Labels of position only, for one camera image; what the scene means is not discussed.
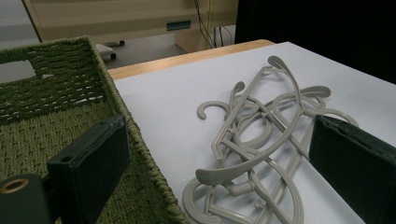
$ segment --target wooden table edge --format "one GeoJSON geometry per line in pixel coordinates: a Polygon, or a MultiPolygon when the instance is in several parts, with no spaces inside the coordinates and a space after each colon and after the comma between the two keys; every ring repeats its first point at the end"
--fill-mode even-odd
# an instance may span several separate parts
{"type": "Polygon", "coordinates": [[[132,65],[127,65],[119,68],[109,69],[108,73],[111,77],[116,80],[124,77],[131,77],[140,74],[144,74],[151,71],[156,71],[164,68],[169,68],[173,66],[178,66],[185,63],[194,63],[201,60],[211,59],[227,54],[242,52],[249,49],[257,49],[270,45],[274,45],[275,43],[260,39],[254,40],[246,43],[230,45],[226,47],[221,47],[217,49],[207,49],[194,53],[188,53],[183,55],[178,55],[175,57],[155,60],[147,63],[137,63],[132,65]]]}

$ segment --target gray plastic hanger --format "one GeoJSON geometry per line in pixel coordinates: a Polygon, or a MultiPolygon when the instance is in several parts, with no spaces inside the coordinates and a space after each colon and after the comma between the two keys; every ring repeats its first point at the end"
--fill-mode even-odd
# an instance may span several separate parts
{"type": "Polygon", "coordinates": [[[224,125],[211,144],[213,154],[218,160],[215,168],[198,169],[196,171],[196,177],[183,191],[182,202],[186,212],[198,223],[220,223],[222,221],[221,217],[231,219],[237,223],[266,223],[272,214],[275,214],[282,223],[304,223],[302,200],[291,177],[295,173],[302,157],[309,160],[307,148],[312,136],[313,122],[308,125],[303,139],[299,142],[292,133],[300,117],[306,116],[313,118],[316,114],[334,114],[357,125],[356,120],[349,115],[338,110],[326,108],[326,104],[322,98],[331,95],[329,88],[315,86],[300,90],[293,74],[280,58],[271,56],[268,58],[268,63],[272,66],[263,67],[253,78],[242,96],[237,97],[236,94],[245,88],[245,84],[238,82],[233,87],[228,104],[210,101],[198,107],[197,114],[201,119],[205,119],[205,108],[208,106],[220,106],[226,111],[224,125]],[[273,101],[264,105],[259,100],[251,97],[250,93],[261,78],[274,74],[285,74],[288,76],[293,85],[294,92],[281,94],[273,101]],[[285,119],[281,113],[282,107],[284,107],[283,105],[287,104],[293,104],[296,107],[291,121],[285,119]],[[244,117],[238,117],[240,111],[244,109],[249,109],[250,112],[244,117]],[[266,126],[264,131],[255,139],[242,142],[240,138],[241,132],[257,119],[265,120],[266,126]],[[280,138],[271,146],[261,150],[261,147],[265,146],[271,136],[274,127],[282,132],[280,138]],[[296,148],[296,151],[287,168],[284,169],[273,161],[270,156],[287,141],[291,142],[296,148]],[[224,162],[232,153],[241,158],[241,163],[224,167],[224,162]],[[254,167],[261,162],[266,162],[281,176],[272,193],[269,193],[265,189],[255,174],[254,167]],[[233,180],[243,174],[247,174],[248,181],[235,184],[233,180]],[[208,186],[204,211],[200,211],[196,207],[193,199],[194,192],[202,185],[208,186]],[[265,201],[263,203],[259,199],[255,204],[257,208],[262,210],[260,215],[256,220],[253,220],[250,217],[242,216],[234,211],[215,205],[217,186],[223,186],[234,197],[255,192],[261,200],[265,201]],[[288,217],[277,205],[286,188],[289,189],[293,201],[293,218],[288,217]]]}

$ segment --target cable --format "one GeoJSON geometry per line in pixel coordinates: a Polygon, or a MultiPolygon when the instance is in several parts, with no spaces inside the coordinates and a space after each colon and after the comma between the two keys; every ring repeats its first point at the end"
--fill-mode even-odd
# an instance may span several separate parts
{"type": "Polygon", "coordinates": [[[220,33],[221,46],[224,47],[224,42],[222,40],[221,27],[219,27],[219,33],[220,33]]]}
{"type": "Polygon", "coordinates": [[[204,22],[202,21],[201,13],[200,13],[200,11],[199,11],[199,3],[198,3],[198,0],[194,0],[194,3],[195,3],[195,7],[196,7],[196,9],[197,9],[198,23],[199,23],[199,28],[200,28],[200,30],[201,30],[201,34],[202,34],[202,36],[204,37],[206,43],[209,45],[209,47],[213,49],[213,48],[214,48],[213,46],[215,46],[216,44],[215,44],[215,42],[212,40],[212,38],[210,37],[210,33],[207,31],[206,26],[205,26],[204,22]],[[212,43],[210,43],[209,40],[207,39],[207,37],[205,36],[204,31],[203,31],[203,29],[202,29],[203,26],[204,26],[204,29],[205,29],[205,32],[206,32],[207,36],[208,36],[209,39],[210,39],[210,42],[212,42],[212,43]]]}

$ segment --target woven texture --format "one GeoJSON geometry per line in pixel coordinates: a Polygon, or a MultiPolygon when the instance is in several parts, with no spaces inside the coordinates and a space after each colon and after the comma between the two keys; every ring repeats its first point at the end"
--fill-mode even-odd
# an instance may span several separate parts
{"type": "Polygon", "coordinates": [[[35,76],[0,84],[0,180],[34,173],[95,123],[128,120],[131,165],[98,223],[188,223],[88,36],[0,50],[35,76]]]}

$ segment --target black wall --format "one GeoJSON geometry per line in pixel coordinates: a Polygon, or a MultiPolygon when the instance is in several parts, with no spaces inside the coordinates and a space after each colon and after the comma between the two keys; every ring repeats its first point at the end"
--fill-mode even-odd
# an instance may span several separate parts
{"type": "Polygon", "coordinates": [[[240,0],[235,43],[289,41],[396,83],[395,11],[384,0],[240,0]]]}

